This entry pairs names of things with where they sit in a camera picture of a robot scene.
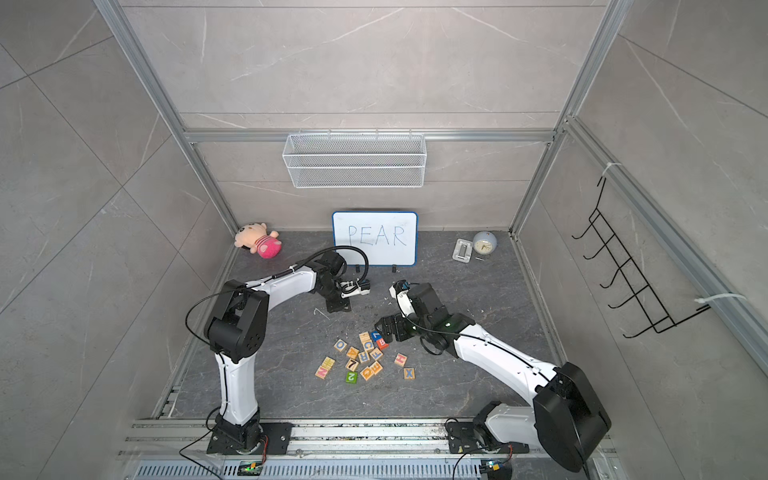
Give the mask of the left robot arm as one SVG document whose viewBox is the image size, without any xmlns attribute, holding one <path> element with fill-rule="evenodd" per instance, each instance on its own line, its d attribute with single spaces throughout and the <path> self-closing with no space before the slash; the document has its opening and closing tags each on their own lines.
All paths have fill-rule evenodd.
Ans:
<svg viewBox="0 0 768 480">
<path fill-rule="evenodd" d="M 215 355 L 220 377 L 221 406 L 212 431 L 215 440 L 226 440 L 231 449 L 244 453 L 266 446 L 254 369 L 270 310 L 313 293 L 325 299 L 328 312 L 348 312 L 351 297 L 370 292 L 369 268 L 363 250 L 331 246 L 266 278 L 225 284 L 203 329 L 203 341 Z"/>
</svg>

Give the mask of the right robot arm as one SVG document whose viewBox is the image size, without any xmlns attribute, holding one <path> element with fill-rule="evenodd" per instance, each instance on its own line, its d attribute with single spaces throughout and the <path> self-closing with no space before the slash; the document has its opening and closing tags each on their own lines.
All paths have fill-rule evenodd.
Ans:
<svg viewBox="0 0 768 480">
<path fill-rule="evenodd" d="M 535 447 L 571 472 L 586 470 L 612 422 L 577 365 L 556 366 L 511 347 L 470 317 L 450 313 L 428 283 L 400 280 L 389 292 L 399 311 L 375 324 L 386 342 L 417 338 L 433 355 L 448 353 L 485 370 L 526 403 L 492 401 L 472 422 L 448 427 L 461 441 L 461 453 L 525 453 Z"/>
</svg>

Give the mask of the small white rectangular box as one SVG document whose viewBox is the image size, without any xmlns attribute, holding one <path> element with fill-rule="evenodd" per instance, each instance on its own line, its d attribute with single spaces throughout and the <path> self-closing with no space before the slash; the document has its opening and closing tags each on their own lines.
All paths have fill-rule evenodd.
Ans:
<svg viewBox="0 0 768 480">
<path fill-rule="evenodd" d="M 472 258 L 473 250 L 473 243 L 471 241 L 457 239 L 452 253 L 452 259 L 461 263 L 469 263 Z"/>
</svg>

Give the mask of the pink plush toy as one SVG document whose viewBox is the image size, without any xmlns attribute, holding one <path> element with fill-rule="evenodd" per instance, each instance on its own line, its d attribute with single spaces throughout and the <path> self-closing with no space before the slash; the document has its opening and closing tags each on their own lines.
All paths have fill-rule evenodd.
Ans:
<svg viewBox="0 0 768 480">
<path fill-rule="evenodd" d="M 248 224 L 240 228 L 234 237 L 236 248 L 248 250 L 264 259 L 276 257 L 282 250 L 277 231 L 268 232 L 265 223 Z"/>
</svg>

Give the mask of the round white clock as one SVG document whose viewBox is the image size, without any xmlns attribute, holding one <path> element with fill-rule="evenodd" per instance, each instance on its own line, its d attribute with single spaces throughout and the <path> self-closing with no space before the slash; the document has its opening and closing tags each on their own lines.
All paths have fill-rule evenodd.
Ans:
<svg viewBox="0 0 768 480">
<path fill-rule="evenodd" d="M 490 255 L 498 246 L 496 236 L 490 231 L 478 232 L 473 237 L 473 249 L 478 255 Z"/>
</svg>

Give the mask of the whiteboard with blue frame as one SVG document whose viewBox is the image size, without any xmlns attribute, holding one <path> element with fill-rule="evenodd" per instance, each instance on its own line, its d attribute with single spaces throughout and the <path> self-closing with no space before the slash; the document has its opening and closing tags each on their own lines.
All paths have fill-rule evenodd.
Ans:
<svg viewBox="0 0 768 480">
<path fill-rule="evenodd" d="M 412 211 L 337 211 L 332 217 L 336 246 L 362 250 L 370 266 L 417 263 L 418 215 Z"/>
</svg>

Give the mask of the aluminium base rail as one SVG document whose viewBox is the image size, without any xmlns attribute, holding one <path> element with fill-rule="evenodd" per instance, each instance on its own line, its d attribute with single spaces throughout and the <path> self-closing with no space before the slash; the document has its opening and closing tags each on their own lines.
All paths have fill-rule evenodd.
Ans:
<svg viewBox="0 0 768 480">
<path fill-rule="evenodd" d="M 576 472 L 542 448 L 463 450 L 464 420 L 277 419 L 266 423 L 269 452 L 210 453 L 201 419 L 140 420 L 118 450 L 119 479 L 623 479 L 604 439 Z"/>
</svg>

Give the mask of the black wall hook rack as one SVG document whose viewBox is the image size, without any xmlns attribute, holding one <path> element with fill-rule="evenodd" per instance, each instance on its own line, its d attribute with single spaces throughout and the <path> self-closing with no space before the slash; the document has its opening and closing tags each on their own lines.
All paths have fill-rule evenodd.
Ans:
<svg viewBox="0 0 768 480">
<path fill-rule="evenodd" d="M 592 211 L 587 217 L 586 227 L 578 234 L 571 235 L 573 240 L 596 239 L 598 247 L 591 254 L 583 254 L 585 261 L 595 260 L 606 256 L 613 264 L 613 274 L 607 282 L 599 283 L 603 290 L 610 290 L 620 279 L 627 287 L 629 294 L 620 302 L 608 304 L 608 309 L 618 311 L 631 304 L 641 313 L 641 329 L 636 333 L 623 333 L 624 339 L 635 339 L 647 332 L 665 333 L 673 328 L 710 311 L 708 304 L 699 305 L 684 318 L 675 318 L 662 301 L 652 283 L 643 271 L 641 264 L 630 253 L 617 230 L 611 225 L 601 209 L 601 202 L 606 190 L 607 179 L 601 177 L 596 184 L 597 199 Z"/>
</svg>

